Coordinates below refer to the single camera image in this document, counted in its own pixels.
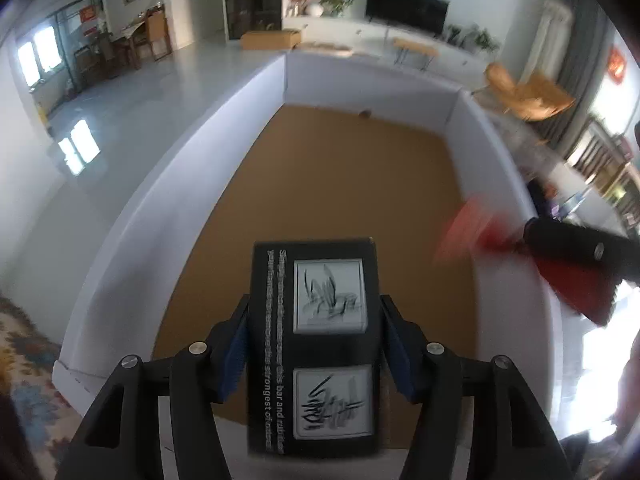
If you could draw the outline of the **black printed box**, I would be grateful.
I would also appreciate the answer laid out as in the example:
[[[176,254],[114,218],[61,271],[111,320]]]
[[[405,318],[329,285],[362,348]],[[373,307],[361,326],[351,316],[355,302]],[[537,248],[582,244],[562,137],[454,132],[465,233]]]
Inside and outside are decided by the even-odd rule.
[[[246,321],[250,452],[305,460],[378,454],[381,328],[373,240],[255,244]]]

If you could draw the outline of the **white cardboard sorting box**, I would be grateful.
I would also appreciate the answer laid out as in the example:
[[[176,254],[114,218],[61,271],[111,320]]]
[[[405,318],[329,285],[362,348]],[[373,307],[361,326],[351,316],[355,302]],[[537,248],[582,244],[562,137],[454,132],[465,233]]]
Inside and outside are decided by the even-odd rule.
[[[441,271],[438,231],[484,198],[513,229],[535,211],[469,92],[432,76],[293,51],[262,66],[163,156],[82,286],[54,367],[85,416],[124,356],[171,358],[250,300],[261,242],[360,240],[378,294],[462,358],[518,367],[548,418],[549,292],[527,261]]]

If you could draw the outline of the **patterned floor rug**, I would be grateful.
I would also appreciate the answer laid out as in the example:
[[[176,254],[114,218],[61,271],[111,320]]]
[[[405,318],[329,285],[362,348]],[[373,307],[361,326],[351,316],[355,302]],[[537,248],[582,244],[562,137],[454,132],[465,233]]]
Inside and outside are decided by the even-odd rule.
[[[1,477],[53,479],[80,415],[52,382],[60,346],[1,299]]]

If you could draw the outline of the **orange lounge chair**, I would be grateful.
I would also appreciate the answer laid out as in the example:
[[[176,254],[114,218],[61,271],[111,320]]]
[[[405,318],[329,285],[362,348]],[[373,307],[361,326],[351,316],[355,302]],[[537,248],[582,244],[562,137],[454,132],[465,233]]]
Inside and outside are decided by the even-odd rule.
[[[563,88],[534,70],[526,82],[515,82],[500,63],[489,63],[485,70],[487,87],[507,111],[524,122],[541,122],[565,112],[575,99]]]

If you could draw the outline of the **grey curtain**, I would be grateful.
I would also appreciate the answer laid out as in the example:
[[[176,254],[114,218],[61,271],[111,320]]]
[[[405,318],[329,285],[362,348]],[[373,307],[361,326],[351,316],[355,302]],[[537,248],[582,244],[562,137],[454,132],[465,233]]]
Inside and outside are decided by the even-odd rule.
[[[538,122],[535,129],[550,148],[566,155],[577,142],[604,75],[614,27],[597,0],[562,0],[573,11],[570,41],[558,85],[574,98],[567,110]]]

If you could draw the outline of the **green potted plant right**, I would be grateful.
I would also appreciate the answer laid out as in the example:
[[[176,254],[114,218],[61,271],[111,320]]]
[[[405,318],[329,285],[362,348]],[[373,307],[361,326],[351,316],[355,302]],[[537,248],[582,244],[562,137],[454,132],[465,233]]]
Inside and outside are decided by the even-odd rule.
[[[495,54],[501,48],[500,42],[488,32],[488,29],[480,28],[477,24],[469,27],[449,24],[446,27],[445,37],[450,46],[473,54],[478,52]]]

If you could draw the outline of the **green potted plant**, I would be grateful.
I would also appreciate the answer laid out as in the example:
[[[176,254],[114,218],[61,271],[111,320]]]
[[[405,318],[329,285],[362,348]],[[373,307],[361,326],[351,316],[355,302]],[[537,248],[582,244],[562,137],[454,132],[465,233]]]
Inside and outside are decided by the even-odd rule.
[[[477,24],[469,27],[449,24],[446,27],[445,37],[450,46],[473,54],[478,52],[495,54],[501,48],[500,42],[488,32],[488,29],[480,28]]]
[[[320,6],[324,9],[324,12],[334,18],[343,16],[345,11],[348,10],[355,0],[320,0]]]

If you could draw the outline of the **wooden bench hairpin legs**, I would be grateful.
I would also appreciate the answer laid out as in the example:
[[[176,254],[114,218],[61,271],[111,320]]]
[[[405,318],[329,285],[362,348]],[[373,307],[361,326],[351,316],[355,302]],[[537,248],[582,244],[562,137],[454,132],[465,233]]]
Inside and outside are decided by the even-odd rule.
[[[420,71],[425,72],[435,58],[439,57],[439,50],[429,44],[410,41],[408,39],[394,37],[392,46],[396,49],[395,65],[402,65],[409,54],[419,55],[422,58]]]

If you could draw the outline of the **white low tv cabinet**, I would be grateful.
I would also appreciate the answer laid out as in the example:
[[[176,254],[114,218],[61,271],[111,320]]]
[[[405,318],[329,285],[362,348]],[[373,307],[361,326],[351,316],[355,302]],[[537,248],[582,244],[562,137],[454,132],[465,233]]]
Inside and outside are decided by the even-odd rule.
[[[479,79],[484,81],[488,62],[480,54],[450,46],[445,41],[418,34],[411,30],[383,24],[352,20],[351,18],[313,18],[296,16],[282,18],[284,28],[298,29],[306,42],[325,42],[351,47],[355,53],[379,58],[385,62],[424,65],[424,56],[416,51],[400,54],[398,40],[433,48],[437,54],[427,63],[426,69],[455,80]]]

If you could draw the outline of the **black flat television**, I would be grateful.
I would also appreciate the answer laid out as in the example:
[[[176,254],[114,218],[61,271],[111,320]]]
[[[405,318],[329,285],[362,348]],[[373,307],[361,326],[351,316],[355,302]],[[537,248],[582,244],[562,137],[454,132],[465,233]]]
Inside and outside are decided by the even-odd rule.
[[[366,0],[364,15],[370,21],[440,35],[444,30],[448,0]]]

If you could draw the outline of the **green potted plant left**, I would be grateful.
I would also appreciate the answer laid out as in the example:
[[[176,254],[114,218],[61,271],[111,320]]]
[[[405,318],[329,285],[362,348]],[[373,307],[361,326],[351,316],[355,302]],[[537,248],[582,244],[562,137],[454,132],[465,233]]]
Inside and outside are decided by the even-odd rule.
[[[355,0],[320,0],[320,6],[324,9],[324,12],[334,18],[343,16],[345,11],[348,10]]]

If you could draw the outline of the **brown cardboard carton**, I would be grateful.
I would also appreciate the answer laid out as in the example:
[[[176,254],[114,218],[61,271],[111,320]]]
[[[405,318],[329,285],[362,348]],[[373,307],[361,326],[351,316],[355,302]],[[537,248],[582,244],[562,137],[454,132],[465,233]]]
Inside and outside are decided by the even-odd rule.
[[[250,30],[240,39],[243,50],[283,51],[292,50],[302,42],[302,32],[297,29]]]

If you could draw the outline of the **wooden dining chair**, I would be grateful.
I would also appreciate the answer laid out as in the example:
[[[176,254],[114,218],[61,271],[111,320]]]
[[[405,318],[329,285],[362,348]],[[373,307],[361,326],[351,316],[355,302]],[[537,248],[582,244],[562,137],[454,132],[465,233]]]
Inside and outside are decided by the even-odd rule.
[[[171,55],[172,45],[165,10],[156,9],[148,12],[144,20],[130,35],[128,44],[131,61],[137,70],[141,66],[138,53],[140,47],[147,46],[149,48],[153,61]]]

